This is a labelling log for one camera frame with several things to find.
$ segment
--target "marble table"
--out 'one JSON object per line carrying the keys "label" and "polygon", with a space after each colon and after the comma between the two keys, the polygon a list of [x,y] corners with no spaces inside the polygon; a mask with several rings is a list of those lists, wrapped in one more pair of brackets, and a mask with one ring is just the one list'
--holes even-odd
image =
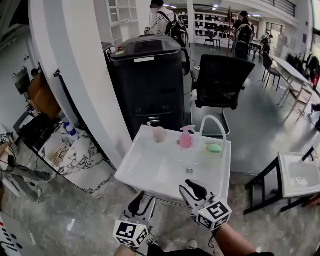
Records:
{"label": "marble table", "polygon": [[78,136],[74,141],[64,126],[60,125],[38,154],[67,180],[99,198],[114,170],[98,152],[88,134],[84,130],[76,131]]}

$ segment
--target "gray floor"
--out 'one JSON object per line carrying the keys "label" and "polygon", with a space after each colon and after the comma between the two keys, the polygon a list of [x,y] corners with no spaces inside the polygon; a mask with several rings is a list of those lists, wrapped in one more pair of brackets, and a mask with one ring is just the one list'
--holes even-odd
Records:
{"label": "gray floor", "polygon": [[[201,54],[212,53],[209,46],[196,45],[192,49],[193,59],[198,63]],[[261,80],[261,72],[262,67],[257,65],[250,77]],[[295,123],[296,114],[283,123],[290,109],[278,109],[276,105],[283,90],[275,92],[271,86],[264,90],[261,82],[253,80],[247,81],[238,109],[226,111],[231,126],[228,139],[232,141],[231,168],[234,172],[258,173],[275,158],[278,150],[305,151],[318,138],[310,122],[303,119]],[[41,161],[38,169],[50,171]],[[243,216],[248,203],[243,185],[250,178],[231,175],[228,204],[233,213],[230,225],[262,251],[281,256],[313,255],[320,240],[320,208],[296,207],[280,214],[281,206],[272,205]],[[122,204],[133,195],[126,186],[112,178],[100,200],[61,176],[39,186],[43,190],[39,204],[31,202],[23,192],[18,199],[6,189],[2,211],[32,231],[44,255],[114,255],[118,246],[112,237],[115,220],[119,219]],[[196,239],[200,248],[213,254],[208,247],[210,233],[197,226],[189,216],[187,208],[159,202],[152,234],[167,252],[182,249],[190,239]],[[68,231],[72,220],[75,220],[74,225]]]}

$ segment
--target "white jacket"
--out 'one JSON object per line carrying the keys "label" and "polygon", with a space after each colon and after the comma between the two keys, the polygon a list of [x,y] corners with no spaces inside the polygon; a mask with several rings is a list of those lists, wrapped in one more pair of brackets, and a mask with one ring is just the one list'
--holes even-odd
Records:
{"label": "white jacket", "polygon": [[151,10],[150,13],[150,30],[146,32],[148,35],[158,35],[158,34],[165,34],[167,26],[169,22],[167,19],[162,16],[158,12],[163,12],[167,17],[170,19],[170,21],[175,20],[175,13],[172,10],[168,10],[165,7],[161,7],[160,9],[153,11]]}

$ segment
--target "pink spray bottle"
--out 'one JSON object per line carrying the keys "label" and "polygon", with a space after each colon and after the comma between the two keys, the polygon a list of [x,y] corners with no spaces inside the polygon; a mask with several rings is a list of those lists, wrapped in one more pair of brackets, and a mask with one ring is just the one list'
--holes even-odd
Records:
{"label": "pink spray bottle", "polygon": [[195,125],[189,125],[186,127],[181,128],[180,130],[183,131],[181,137],[180,137],[180,147],[183,149],[189,149],[192,146],[193,138],[192,135],[189,133],[189,131],[195,132]]}

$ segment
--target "white sink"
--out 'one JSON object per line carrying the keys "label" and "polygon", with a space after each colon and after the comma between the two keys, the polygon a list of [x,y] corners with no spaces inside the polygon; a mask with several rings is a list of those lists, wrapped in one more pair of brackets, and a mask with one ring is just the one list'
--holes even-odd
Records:
{"label": "white sink", "polygon": [[[177,145],[181,134],[166,130],[165,141],[157,144],[152,128],[142,125],[115,178],[134,188],[178,200],[183,199],[179,185],[186,186],[186,180],[197,180],[208,184],[215,195],[227,200],[231,142],[226,141],[220,154],[182,149]],[[201,140],[223,146],[220,139],[201,137]]]}
{"label": "white sink", "polygon": [[304,154],[279,152],[279,164],[282,178],[284,198],[311,195],[320,192],[319,157],[314,155],[314,161]]}

